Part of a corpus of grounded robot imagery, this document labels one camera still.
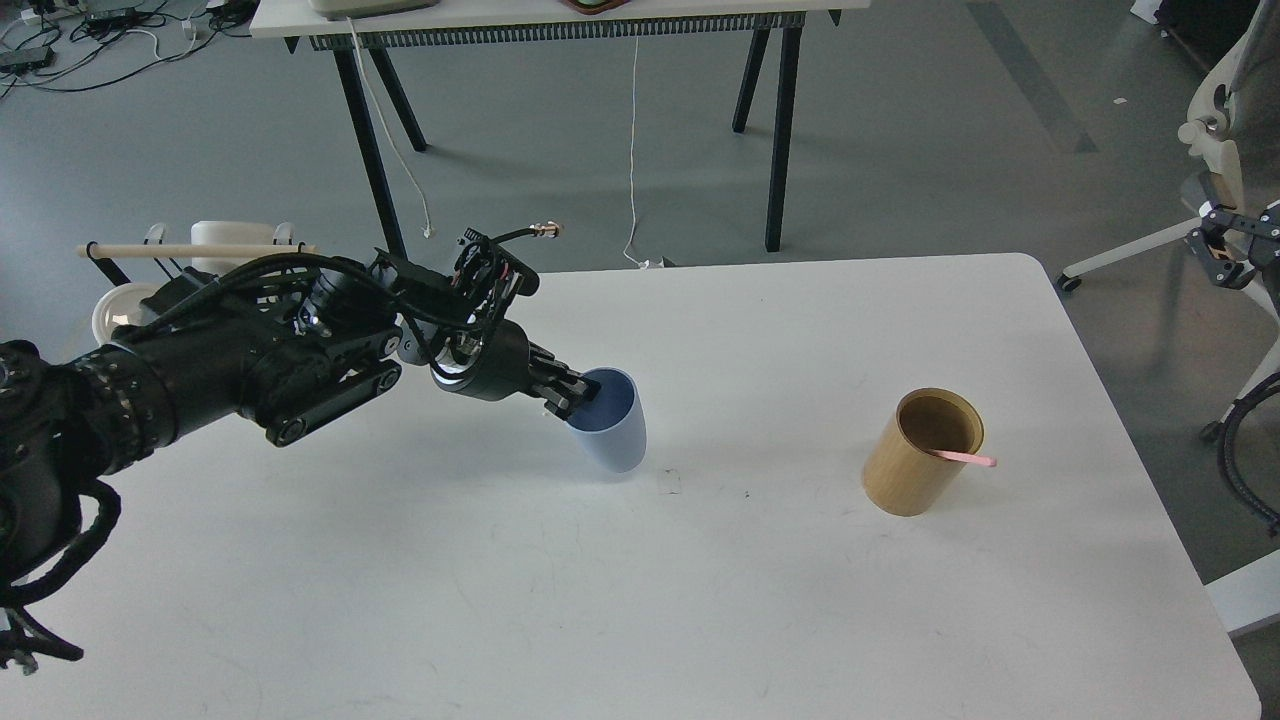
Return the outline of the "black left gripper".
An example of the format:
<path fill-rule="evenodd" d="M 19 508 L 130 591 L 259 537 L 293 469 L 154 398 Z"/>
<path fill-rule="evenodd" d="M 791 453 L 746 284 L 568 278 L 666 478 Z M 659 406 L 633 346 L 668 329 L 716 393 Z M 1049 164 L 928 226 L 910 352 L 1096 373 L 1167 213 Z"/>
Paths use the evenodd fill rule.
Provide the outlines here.
<path fill-rule="evenodd" d="M 440 352 L 431 378 L 447 392 L 484 401 L 500 401 L 516 393 L 540 397 L 544 410 L 562 421 L 576 413 L 582 398 L 595 398 L 600 388 L 598 380 L 531 343 L 524 328 L 512 320 L 500 322 L 466 363 L 449 365 L 445 352 Z"/>

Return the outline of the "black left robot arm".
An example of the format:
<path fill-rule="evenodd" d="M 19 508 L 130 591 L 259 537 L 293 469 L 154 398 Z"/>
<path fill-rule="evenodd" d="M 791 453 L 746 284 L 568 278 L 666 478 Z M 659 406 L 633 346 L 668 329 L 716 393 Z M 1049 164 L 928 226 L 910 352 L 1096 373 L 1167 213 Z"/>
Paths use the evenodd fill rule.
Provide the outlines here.
<path fill-rule="evenodd" d="M 224 274 L 183 270 L 143 320 L 64 364 L 3 345 L 3 662 L 77 661 L 29 606 L 63 588 L 122 514 L 105 477 L 229 415 L 284 447 L 384 395 L 402 366 L 483 401 L 539 398 L 563 421 L 599 380 L 532 343 L 507 313 L 538 273 L 475 231 L 451 273 L 381 250 L 369 263 L 270 252 Z"/>

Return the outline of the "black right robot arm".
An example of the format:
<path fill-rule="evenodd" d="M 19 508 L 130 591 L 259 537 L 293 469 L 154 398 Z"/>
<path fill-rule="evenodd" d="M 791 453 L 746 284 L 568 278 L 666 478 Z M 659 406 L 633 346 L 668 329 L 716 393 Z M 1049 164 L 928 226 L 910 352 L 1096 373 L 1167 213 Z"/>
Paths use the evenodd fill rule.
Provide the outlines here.
<path fill-rule="evenodd" d="M 1247 214 L 1228 201 L 1228 186 L 1203 170 L 1185 183 L 1198 220 L 1184 243 L 1207 281 L 1220 288 L 1247 293 L 1263 310 L 1277 314 L 1277 202 Z M 1260 519 L 1271 538 L 1277 537 L 1277 510 L 1260 497 L 1243 477 L 1236 459 L 1236 437 L 1244 420 L 1263 401 L 1277 396 L 1277 361 L 1260 365 L 1256 378 L 1231 401 L 1221 419 L 1199 432 L 1213 446 L 1216 468 L 1234 498 Z"/>

